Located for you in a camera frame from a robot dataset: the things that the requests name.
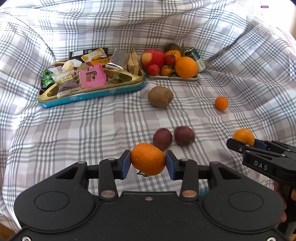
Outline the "brown paper packet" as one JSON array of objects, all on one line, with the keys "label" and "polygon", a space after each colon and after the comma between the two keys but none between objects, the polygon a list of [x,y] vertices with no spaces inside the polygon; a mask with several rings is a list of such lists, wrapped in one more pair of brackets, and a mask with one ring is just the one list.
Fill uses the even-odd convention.
[{"label": "brown paper packet", "polygon": [[133,47],[132,47],[130,54],[129,54],[127,68],[128,68],[129,73],[131,73],[133,75],[138,75],[139,63],[138,63],[138,59],[137,59],[137,53]]}]

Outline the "red cherry tomato front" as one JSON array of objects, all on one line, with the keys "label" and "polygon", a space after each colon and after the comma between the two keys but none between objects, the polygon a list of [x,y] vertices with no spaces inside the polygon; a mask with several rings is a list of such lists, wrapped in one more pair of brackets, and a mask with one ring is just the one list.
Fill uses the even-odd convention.
[{"label": "red cherry tomato front", "polygon": [[149,76],[157,76],[160,72],[160,68],[156,64],[151,64],[147,67],[147,73]]}]

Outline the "dark red passion fruit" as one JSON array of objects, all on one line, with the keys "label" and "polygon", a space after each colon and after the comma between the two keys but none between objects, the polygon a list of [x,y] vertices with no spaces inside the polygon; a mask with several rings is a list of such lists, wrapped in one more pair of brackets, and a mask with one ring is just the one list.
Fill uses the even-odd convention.
[{"label": "dark red passion fruit", "polygon": [[188,146],[195,140],[195,133],[188,126],[178,126],[174,130],[175,141],[180,146]]},{"label": "dark red passion fruit", "polygon": [[172,140],[173,136],[167,128],[158,129],[152,138],[154,146],[162,151],[166,150],[171,145]]}]

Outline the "dark red passion fruit left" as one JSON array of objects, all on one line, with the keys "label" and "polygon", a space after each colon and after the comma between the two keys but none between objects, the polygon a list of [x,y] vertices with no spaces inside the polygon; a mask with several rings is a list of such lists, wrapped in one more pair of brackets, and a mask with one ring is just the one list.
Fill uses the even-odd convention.
[{"label": "dark red passion fruit left", "polygon": [[158,129],[152,138],[154,146],[162,151],[166,150],[171,145],[172,140],[173,136],[167,128]]}]

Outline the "large orange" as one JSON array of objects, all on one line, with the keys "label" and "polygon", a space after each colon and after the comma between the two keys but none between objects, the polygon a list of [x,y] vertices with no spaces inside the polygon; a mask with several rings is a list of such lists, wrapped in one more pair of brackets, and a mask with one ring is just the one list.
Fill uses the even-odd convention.
[{"label": "large orange", "polygon": [[193,78],[198,73],[198,65],[190,57],[180,57],[175,63],[175,71],[180,78]]}]

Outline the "yellow white snack packet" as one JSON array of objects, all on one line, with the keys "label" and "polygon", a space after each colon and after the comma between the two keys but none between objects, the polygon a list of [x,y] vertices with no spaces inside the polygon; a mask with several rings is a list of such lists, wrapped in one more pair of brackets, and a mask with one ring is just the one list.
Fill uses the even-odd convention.
[{"label": "yellow white snack packet", "polygon": [[107,57],[107,55],[106,55],[104,49],[98,48],[98,49],[95,49],[94,51],[84,54],[81,58],[85,63],[87,63],[87,62],[91,62],[93,60],[99,60],[99,59],[106,58],[106,57]]}]

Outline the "gold blue snack tin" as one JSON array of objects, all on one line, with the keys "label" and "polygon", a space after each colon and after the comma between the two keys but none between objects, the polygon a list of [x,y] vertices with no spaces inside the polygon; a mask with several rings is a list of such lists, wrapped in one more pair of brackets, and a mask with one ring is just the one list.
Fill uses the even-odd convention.
[{"label": "gold blue snack tin", "polygon": [[94,65],[100,64],[106,74],[107,83],[104,86],[90,89],[82,89],[80,81],[80,71],[94,66],[91,62],[83,63],[79,60],[59,60],[53,63],[49,69],[53,72],[52,78],[55,84],[47,89],[40,87],[38,93],[39,104],[44,108],[71,102],[129,93],[141,90],[145,86],[145,76],[142,69],[138,75],[133,75],[128,71],[106,68],[110,58],[103,58],[94,61]]}]

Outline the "small orange mandarin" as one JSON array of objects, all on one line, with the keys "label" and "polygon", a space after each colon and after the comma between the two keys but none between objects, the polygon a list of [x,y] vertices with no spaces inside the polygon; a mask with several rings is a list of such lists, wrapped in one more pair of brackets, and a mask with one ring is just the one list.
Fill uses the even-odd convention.
[{"label": "small orange mandarin", "polygon": [[224,111],[227,109],[229,105],[229,101],[226,97],[224,96],[219,96],[216,98],[215,100],[215,107],[218,109],[218,110],[221,110],[221,111]]}]

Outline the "dark red passion fruit right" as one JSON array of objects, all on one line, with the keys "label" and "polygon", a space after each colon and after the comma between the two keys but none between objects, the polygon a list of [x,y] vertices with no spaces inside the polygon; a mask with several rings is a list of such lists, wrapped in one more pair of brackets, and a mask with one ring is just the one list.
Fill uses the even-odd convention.
[{"label": "dark red passion fruit right", "polygon": [[195,133],[188,126],[178,126],[174,130],[175,141],[180,146],[188,146],[195,140]]}]

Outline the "pink snack packet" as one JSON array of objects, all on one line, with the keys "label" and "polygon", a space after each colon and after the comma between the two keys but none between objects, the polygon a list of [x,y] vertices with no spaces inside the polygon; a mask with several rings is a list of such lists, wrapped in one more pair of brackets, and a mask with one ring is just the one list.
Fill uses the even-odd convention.
[{"label": "pink snack packet", "polygon": [[82,89],[90,89],[106,85],[107,78],[102,66],[98,64],[80,71],[80,81]]}]

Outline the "brown kiwi fruit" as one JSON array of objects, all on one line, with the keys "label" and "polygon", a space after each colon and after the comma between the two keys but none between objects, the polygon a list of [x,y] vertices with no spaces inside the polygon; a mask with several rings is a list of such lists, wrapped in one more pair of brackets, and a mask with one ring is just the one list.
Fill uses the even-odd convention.
[{"label": "brown kiwi fruit", "polygon": [[155,86],[152,88],[148,95],[147,99],[151,105],[156,108],[165,108],[167,107],[174,98],[174,94],[171,90],[162,86]]}]

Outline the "plaid checked cloth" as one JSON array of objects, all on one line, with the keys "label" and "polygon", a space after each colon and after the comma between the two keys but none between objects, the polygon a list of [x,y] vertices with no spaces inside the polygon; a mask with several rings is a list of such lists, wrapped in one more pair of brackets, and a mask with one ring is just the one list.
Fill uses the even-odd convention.
[{"label": "plaid checked cloth", "polygon": [[[271,188],[226,140],[241,128],[295,145],[295,39],[254,16],[257,1],[6,1],[1,6],[1,222],[19,229],[13,205],[27,188],[79,160],[97,164],[152,142],[159,128],[189,126],[195,141],[178,157],[219,161]],[[144,89],[43,108],[42,72],[73,50],[140,54],[177,43],[197,49],[196,81],[147,79]],[[147,99],[155,86],[174,98]],[[215,107],[219,96],[229,105]]]}]

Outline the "black snack packet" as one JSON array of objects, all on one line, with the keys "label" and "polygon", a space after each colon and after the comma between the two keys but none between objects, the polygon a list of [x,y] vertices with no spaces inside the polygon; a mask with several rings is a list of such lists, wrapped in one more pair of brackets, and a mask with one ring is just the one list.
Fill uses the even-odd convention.
[{"label": "black snack packet", "polygon": [[[69,56],[68,56],[68,58],[69,58],[69,60],[77,59],[77,60],[79,60],[79,61],[84,62],[84,61],[82,60],[81,57],[82,57],[84,54],[87,54],[87,53],[89,53],[89,52],[91,52],[91,51],[94,51],[95,49],[98,49],[98,48],[70,51],[70,52],[69,52]],[[104,49],[104,51],[105,51],[105,53],[106,53],[106,55],[107,55],[107,57],[108,57],[108,48],[103,48],[103,49]]]}]

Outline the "red apple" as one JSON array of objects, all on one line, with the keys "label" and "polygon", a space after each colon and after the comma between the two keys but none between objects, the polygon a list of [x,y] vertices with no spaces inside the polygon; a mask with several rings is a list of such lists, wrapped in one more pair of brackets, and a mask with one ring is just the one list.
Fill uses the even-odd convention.
[{"label": "red apple", "polygon": [[156,64],[159,68],[164,65],[165,53],[159,49],[147,49],[145,50],[141,57],[140,61],[142,64],[143,70],[147,70],[148,66]]}]

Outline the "green candy wrapper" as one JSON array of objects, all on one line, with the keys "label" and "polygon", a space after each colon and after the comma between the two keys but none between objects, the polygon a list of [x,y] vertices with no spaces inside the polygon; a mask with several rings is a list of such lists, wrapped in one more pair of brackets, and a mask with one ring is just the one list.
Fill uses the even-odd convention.
[{"label": "green candy wrapper", "polygon": [[53,72],[49,69],[45,69],[42,73],[42,76],[40,78],[41,87],[44,89],[49,88],[53,84],[55,84],[55,81],[52,78]]}]

